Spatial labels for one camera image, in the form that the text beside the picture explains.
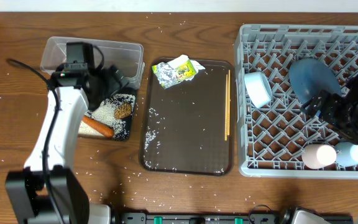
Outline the blue plate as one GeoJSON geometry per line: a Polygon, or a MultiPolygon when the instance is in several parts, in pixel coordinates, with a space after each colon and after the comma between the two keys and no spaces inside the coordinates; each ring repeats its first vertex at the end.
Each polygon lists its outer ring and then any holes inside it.
{"type": "Polygon", "coordinates": [[[342,94],[341,86],[332,70],[316,59],[304,58],[292,63],[288,74],[291,87],[302,105],[321,90],[330,94],[342,94]]]}

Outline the brown mushroom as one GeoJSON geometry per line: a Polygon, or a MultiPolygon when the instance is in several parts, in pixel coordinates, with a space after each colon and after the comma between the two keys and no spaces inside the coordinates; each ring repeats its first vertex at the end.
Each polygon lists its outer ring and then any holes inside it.
{"type": "Polygon", "coordinates": [[[128,103],[124,103],[120,106],[118,106],[115,110],[114,110],[114,117],[116,119],[124,119],[128,116],[130,116],[132,113],[132,106],[131,104],[128,103]]]}

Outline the blue cup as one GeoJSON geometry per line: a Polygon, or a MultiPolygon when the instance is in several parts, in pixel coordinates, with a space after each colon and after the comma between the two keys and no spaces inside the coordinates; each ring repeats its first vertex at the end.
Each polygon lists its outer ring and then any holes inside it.
{"type": "Polygon", "coordinates": [[[337,152],[336,163],[343,167],[358,165],[358,145],[350,142],[340,142],[335,145],[337,152]]]}

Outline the orange carrot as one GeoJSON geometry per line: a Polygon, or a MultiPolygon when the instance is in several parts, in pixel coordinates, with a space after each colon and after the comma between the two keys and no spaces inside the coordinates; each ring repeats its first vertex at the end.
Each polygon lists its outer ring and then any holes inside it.
{"type": "Polygon", "coordinates": [[[98,133],[102,134],[104,137],[112,138],[114,136],[114,131],[103,123],[96,121],[92,118],[84,116],[82,122],[96,130],[98,133]]]}

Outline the pink cup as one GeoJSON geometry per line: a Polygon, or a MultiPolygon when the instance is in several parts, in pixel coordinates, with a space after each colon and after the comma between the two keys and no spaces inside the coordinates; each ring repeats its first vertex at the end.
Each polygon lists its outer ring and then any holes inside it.
{"type": "Polygon", "coordinates": [[[309,144],[301,155],[302,161],[310,169],[321,169],[336,161],[335,149],[326,144],[309,144]]]}

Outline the light blue rice bowl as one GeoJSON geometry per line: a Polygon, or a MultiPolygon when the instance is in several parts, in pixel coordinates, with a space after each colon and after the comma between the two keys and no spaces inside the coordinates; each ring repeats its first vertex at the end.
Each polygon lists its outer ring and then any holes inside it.
{"type": "Polygon", "coordinates": [[[261,108],[270,103],[273,95],[267,77],[262,72],[246,73],[244,75],[246,91],[256,108],[261,108]]]}

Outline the silver foil wrapper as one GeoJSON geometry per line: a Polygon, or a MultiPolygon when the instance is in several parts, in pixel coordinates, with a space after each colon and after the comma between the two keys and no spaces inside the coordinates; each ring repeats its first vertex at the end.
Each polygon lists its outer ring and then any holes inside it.
{"type": "Polygon", "coordinates": [[[168,63],[160,62],[152,66],[152,71],[157,77],[159,84],[164,88],[170,88],[171,86],[177,85],[178,72],[175,68],[172,68],[168,63]]]}

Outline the white tissue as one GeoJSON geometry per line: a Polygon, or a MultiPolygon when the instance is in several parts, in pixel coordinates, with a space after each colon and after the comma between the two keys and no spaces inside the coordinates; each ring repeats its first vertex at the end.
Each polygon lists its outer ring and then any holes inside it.
{"type": "Polygon", "coordinates": [[[191,80],[200,70],[205,69],[196,60],[190,60],[187,55],[181,55],[178,59],[179,63],[175,67],[175,70],[177,72],[177,80],[179,81],[191,80]]]}

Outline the yellow green snack packet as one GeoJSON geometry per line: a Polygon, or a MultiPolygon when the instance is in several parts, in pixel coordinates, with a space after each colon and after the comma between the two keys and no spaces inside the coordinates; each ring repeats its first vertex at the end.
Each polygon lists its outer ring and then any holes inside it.
{"type": "Polygon", "coordinates": [[[183,62],[175,69],[175,71],[178,82],[191,80],[198,73],[190,60],[183,62]]]}

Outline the wooden chopstick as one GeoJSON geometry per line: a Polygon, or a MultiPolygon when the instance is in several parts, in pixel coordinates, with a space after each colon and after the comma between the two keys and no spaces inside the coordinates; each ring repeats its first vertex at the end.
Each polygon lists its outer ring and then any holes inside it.
{"type": "Polygon", "coordinates": [[[231,117],[231,71],[227,74],[227,137],[230,135],[230,117],[231,117]]]}
{"type": "Polygon", "coordinates": [[[225,82],[225,114],[224,114],[224,140],[227,141],[227,81],[228,75],[226,74],[226,82],[225,82]]]}

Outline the grey dishwasher rack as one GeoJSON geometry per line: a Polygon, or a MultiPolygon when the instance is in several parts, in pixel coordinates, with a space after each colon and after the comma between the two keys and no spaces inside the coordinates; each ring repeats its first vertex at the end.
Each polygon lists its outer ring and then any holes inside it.
{"type": "Polygon", "coordinates": [[[247,177],[358,179],[358,165],[331,164],[311,170],[301,154],[309,144],[336,145],[342,138],[325,121],[301,112],[288,72],[292,63],[313,58],[328,66],[347,93],[358,73],[358,26],[244,24],[234,43],[237,90],[237,151],[247,177]],[[262,72],[272,100],[256,108],[244,77],[262,72]]]}

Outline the white rice pile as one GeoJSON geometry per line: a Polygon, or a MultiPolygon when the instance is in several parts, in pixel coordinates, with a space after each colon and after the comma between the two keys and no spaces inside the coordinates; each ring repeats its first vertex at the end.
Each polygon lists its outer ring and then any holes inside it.
{"type": "Polygon", "coordinates": [[[123,93],[115,94],[111,98],[104,100],[98,109],[94,111],[87,111],[85,115],[105,124],[106,126],[109,126],[114,131],[114,136],[111,139],[116,141],[125,141],[130,135],[134,104],[135,95],[123,93]],[[116,119],[114,117],[114,110],[124,103],[131,104],[132,113],[124,119],[116,119]]]}

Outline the black plastic tray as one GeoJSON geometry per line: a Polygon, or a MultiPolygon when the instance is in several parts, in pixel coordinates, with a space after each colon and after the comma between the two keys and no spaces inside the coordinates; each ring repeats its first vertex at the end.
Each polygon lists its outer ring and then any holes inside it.
{"type": "Polygon", "coordinates": [[[106,98],[96,110],[85,113],[79,136],[125,141],[130,135],[135,100],[133,88],[124,88],[106,98]]]}

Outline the brown serving tray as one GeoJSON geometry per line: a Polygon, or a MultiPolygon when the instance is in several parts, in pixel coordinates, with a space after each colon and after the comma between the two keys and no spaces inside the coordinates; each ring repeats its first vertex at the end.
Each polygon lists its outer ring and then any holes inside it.
{"type": "Polygon", "coordinates": [[[190,81],[164,89],[149,73],[139,152],[149,171],[223,176],[233,167],[236,90],[231,78],[229,136],[225,137],[226,76],[234,67],[199,60],[204,70],[190,81]]]}

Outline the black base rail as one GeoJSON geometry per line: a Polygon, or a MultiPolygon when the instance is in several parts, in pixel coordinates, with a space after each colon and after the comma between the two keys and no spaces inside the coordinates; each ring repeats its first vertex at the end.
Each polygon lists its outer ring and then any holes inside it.
{"type": "Polygon", "coordinates": [[[115,224],[279,224],[280,215],[252,214],[241,215],[179,215],[179,214],[146,214],[141,212],[128,212],[112,217],[115,224]]]}

